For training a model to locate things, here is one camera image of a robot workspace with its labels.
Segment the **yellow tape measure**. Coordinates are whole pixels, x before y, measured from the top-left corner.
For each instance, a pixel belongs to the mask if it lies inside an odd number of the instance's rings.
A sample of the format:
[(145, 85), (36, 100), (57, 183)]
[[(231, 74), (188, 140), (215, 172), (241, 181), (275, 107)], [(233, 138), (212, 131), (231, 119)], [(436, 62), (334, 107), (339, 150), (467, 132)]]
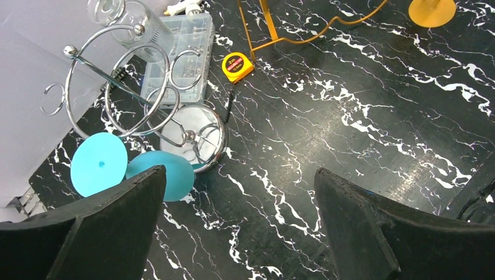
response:
[(222, 71), (232, 84), (236, 84), (254, 71), (254, 65), (245, 54), (232, 52), (224, 57)]

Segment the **blue plastic goblet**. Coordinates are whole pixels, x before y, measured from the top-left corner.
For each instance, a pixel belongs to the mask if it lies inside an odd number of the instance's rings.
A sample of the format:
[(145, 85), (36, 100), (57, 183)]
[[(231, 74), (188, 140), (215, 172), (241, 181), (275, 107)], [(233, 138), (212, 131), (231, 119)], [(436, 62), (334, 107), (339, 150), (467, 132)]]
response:
[(108, 132), (94, 134), (82, 142), (72, 158), (70, 176), (77, 193), (89, 197), (157, 165), (166, 168), (163, 201), (175, 202), (187, 196), (195, 174), (185, 158), (152, 150), (129, 160), (123, 141)]

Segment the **clear plastic parts box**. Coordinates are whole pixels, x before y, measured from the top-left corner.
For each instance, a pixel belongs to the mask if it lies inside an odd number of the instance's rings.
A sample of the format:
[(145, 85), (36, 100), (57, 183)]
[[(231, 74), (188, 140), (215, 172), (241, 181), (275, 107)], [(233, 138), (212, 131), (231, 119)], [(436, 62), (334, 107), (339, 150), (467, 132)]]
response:
[[(194, 54), (182, 55), (173, 67), (172, 78), (179, 87), (188, 86), (195, 81), (198, 75), (201, 76), (195, 87), (179, 91), (180, 104), (203, 103), (215, 35), (215, 26), (211, 15), (198, 13), (196, 15), (163, 16), (160, 19), (174, 35), (172, 48), (167, 52), (170, 62), (186, 50), (200, 53), (199, 56)], [(142, 79), (141, 96), (147, 98), (153, 90), (159, 89), (163, 76), (164, 72), (159, 63), (148, 62)], [(174, 103), (173, 91), (167, 90), (162, 98), (161, 108), (171, 108)]]

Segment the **orange plastic goblet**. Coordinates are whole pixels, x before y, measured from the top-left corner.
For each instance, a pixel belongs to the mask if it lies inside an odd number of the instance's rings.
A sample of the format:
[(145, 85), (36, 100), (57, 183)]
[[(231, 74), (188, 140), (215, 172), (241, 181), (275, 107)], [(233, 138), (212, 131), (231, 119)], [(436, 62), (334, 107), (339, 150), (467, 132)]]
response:
[(421, 27), (434, 28), (447, 24), (454, 17), (454, 0), (414, 0), (408, 8), (410, 19)]

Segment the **white small tool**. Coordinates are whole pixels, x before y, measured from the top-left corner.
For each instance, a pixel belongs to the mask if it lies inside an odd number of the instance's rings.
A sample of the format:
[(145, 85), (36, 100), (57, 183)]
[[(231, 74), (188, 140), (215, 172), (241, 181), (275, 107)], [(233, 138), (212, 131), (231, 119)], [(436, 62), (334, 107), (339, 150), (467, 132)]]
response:
[(174, 16), (182, 12), (188, 14), (191, 11), (201, 12), (200, 4), (203, 0), (184, 0), (179, 1), (177, 4), (169, 5), (163, 12), (165, 16)]

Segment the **chrome spiral glass rack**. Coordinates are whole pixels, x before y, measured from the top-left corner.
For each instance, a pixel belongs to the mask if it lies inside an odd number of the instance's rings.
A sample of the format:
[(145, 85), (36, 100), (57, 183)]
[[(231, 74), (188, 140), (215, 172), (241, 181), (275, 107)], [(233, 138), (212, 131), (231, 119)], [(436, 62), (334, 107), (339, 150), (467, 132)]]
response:
[[(135, 91), (131, 90), (128, 86), (116, 80), (112, 73), (107, 74), (103, 72), (100, 68), (98, 68), (92, 62), (88, 61), (82, 56), (87, 47), (98, 37), (104, 35), (105, 33), (109, 33), (113, 30), (118, 29), (133, 30), (136, 32), (137, 35), (140, 35), (144, 32), (144, 27), (140, 24), (134, 27), (126, 24), (115, 24), (112, 26), (104, 27), (95, 32), (84, 42), (81, 48), (76, 48), (72, 45), (67, 45), (64, 47), (64, 55), (72, 60), (72, 64), (69, 68), (66, 81), (64, 84), (52, 83), (48, 85), (44, 90), (47, 93), (51, 88), (59, 86), (62, 90), (61, 102), (58, 107), (50, 113), (45, 111), (43, 107), (40, 108), (40, 111), (46, 116), (54, 116), (58, 114), (62, 108), (65, 108), (73, 129), (80, 136), (88, 138), (88, 135), (78, 127), (76, 121), (74, 120), (69, 100), (69, 86), (71, 83), (73, 71), (76, 64), (80, 63), (106, 80), (106, 83), (103, 85), (103, 87), (105, 94), (104, 100), (107, 104), (110, 103), (110, 87), (111, 85), (114, 85), (119, 89), (125, 91), (126, 93), (130, 94), (133, 98), (137, 99), (144, 105), (143, 119), (132, 129), (122, 129), (122, 137), (125, 138), (131, 135), (140, 136), (157, 134), (157, 136), (160, 137), (161, 140), (178, 148), (182, 148), (186, 145), (191, 145), (191, 149), (196, 157), (196, 163), (193, 164), (194, 171), (196, 173), (201, 173), (213, 168), (221, 160), (228, 145), (228, 133), (226, 131), (225, 122), (218, 113), (207, 106), (192, 104), (183, 107), (180, 105), (179, 91), (188, 90), (195, 87), (197, 82), (201, 79), (200, 75), (195, 78), (194, 82), (185, 87), (179, 87), (178, 85), (176, 85), (172, 78), (172, 71), (175, 62), (182, 55), (194, 54), (196, 56), (199, 56), (200, 53), (194, 50), (186, 50), (181, 52), (172, 60), (172, 62), (170, 62), (167, 53), (162, 48), (160, 48), (160, 46), (155, 43), (149, 43), (141, 44), (139, 46), (128, 49), (127, 52), (119, 58), (112, 69), (113, 72), (116, 72), (118, 70), (119, 65), (124, 59), (126, 59), (127, 56), (139, 49), (152, 48), (160, 53), (165, 67), (164, 77), (161, 87), (159, 89), (153, 90), (150, 93), (151, 96), (153, 96), (155, 93), (159, 94), (154, 103), (151, 103), (148, 99), (141, 97), (140, 95), (135, 93)], [(171, 108), (161, 108), (161, 101), (167, 90), (173, 91), (175, 95), (175, 103)], [(192, 113), (195, 117), (200, 116), (202, 118), (207, 118), (208, 116), (211, 116), (212, 118), (210, 120), (210, 123), (198, 130), (187, 130), (184, 128), (181, 122), (174, 118), (177, 113), (182, 113), (184, 111), (187, 113)]]

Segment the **clear glass wine glass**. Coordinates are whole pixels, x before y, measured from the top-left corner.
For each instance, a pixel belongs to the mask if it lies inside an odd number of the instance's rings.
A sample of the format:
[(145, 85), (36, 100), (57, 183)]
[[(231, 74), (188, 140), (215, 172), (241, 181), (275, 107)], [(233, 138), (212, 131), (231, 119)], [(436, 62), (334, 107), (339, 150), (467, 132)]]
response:
[(89, 0), (86, 8), (88, 18), (104, 27), (112, 25), (134, 27), (138, 24), (144, 27), (144, 32), (140, 35), (126, 29), (111, 31), (114, 39), (126, 49), (155, 43), (166, 53), (172, 50), (174, 35), (171, 29), (141, 1)]

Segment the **aluminium frame rail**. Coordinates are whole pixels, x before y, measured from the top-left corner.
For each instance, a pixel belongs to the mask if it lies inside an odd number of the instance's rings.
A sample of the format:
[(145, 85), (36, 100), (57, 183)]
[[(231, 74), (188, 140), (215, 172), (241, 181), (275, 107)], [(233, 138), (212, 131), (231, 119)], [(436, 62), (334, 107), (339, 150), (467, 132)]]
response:
[(47, 207), (39, 198), (38, 193), (36, 193), (32, 187), (30, 187), (22, 196), (14, 197), (6, 207), (14, 208), (20, 214), (27, 217), (48, 211)]

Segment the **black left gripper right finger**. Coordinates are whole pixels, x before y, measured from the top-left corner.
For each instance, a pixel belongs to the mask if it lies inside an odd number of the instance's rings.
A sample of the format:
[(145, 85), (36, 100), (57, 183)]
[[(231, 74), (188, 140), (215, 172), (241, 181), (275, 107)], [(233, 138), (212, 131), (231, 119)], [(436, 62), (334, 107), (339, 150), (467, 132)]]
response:
[(338, 279), (493, 279), (494, 225), (433, 215), (320, 168), (314, 176)]

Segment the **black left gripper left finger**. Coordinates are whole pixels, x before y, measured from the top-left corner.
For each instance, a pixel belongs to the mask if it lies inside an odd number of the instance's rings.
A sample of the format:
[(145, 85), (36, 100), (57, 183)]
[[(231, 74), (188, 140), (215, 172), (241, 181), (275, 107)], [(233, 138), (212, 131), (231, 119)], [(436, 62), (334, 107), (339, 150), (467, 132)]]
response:
[(2, 279), (141, 279), (162, 198), (162, 165), (95, 195), (1, 223)]

